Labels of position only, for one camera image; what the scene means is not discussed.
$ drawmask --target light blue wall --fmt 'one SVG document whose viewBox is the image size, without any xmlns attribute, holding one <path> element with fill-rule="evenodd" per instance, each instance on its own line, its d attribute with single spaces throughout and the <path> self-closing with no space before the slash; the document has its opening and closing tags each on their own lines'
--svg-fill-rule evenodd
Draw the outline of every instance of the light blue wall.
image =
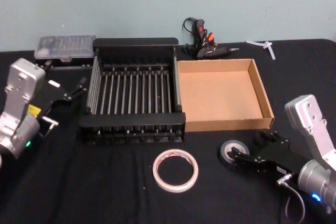
<svg viewBox="0 0 336 224">
<path fill-rule="evenodd" d="M 336 39 L 335 0 L 0 0 L 0 50 L 34 49 L 41 36 L 176 37 L 205 20 L 217 42 Z"/>
</svg>

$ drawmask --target blue led light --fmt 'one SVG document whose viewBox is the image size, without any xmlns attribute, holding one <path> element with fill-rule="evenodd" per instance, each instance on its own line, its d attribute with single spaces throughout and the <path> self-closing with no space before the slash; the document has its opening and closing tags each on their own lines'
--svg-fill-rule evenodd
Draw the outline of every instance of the blue led light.
<svg viewBox="0 0 336 224">
<path fill-rule="evenodd" d="M 317 202 L 321 201 L 321 198 L 317 194 L 312 194 L 311 197 L 315 199 Z"/>
</svg>

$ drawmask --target double-sided tape roll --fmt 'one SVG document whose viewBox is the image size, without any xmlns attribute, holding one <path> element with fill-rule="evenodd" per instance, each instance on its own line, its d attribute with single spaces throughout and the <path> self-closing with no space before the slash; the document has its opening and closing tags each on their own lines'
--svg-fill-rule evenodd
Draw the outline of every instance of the double-sided tape roll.
<svg viewBox="0 0 336 224">
<path fill-rule="evenodd" d="M 172 157 L 172 156 L 178 156 L 178 157 L 185 158 L 193 166 L 194 172 L 193 172 L 192 177 L 189 179 L 188 182 L 182 185 L 174 186 L 174 185 L 167 184 L 159 176 L 158 170 L 159 170 L 159 166 L 161 162 L 164 161 L 166 158 Z M 157 156 L 153 164 L 153 175 L 154 175 L 154 179 L 156 183 L 162 189 L 166 191 L 170 191 L 171 193 L 182 193 L 184 191 L 189 190 L 196 183 L 196 180 L 198 177 L 198 164 L 196 162 L 196 159 L 190 153 L 183 151 L 183 150 L 179 150 L 179 149 L 172 149 L 172 150 L 165 151 L 161 153 L 159 156 Z"/>
</svg>

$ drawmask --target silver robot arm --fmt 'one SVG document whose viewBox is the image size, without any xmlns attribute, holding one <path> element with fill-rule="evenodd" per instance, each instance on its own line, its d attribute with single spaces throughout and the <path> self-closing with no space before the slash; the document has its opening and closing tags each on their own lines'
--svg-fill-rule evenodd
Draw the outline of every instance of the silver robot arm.
<svg viewBox="0 0 336 224">
<path fill-rule="evenodd" d="M 18 59 L 9 69 L 4 111 L 0 116 L 0 147 L 18 158 L 27 142 L 40 130 L 28 106 L 41 89 L 45 71 L 25 59 Z"/>
<path fill-rule="evenodd" d="M 324 204 L 330 213 L 336 210 L 336 150 L 327 130 L 327 121 L 313 95 L 290 101 L 285 110 L 292 127 L 305 136 L 314 158 L 302 168 L 298 186 Z"/>
</svg>

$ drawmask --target clear plastic box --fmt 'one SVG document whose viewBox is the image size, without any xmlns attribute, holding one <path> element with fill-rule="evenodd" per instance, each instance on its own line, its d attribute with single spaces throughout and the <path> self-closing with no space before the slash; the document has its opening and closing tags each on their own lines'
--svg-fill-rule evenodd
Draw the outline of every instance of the clear plastic box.
<svg viewBox="0 0 336 224">
<path fill-rule="evenodd" d="M 73 58 L 92 58 L 95 35 L 46 36 L 40 39 L 35 59 L 60 59 L 70 62 Z"/>
</svg>

